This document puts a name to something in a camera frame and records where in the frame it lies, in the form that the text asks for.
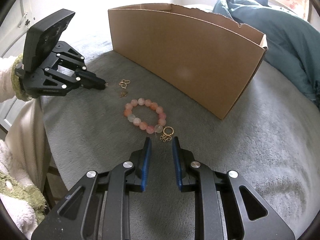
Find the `white fluffy sleeve right forearm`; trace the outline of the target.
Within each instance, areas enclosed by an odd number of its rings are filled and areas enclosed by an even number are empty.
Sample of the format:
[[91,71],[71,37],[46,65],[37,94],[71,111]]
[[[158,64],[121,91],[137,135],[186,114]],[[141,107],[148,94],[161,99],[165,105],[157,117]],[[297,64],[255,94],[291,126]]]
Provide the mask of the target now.
[[29,174],[1,141],[1,201],[27,239],[44,219],[46,201]]

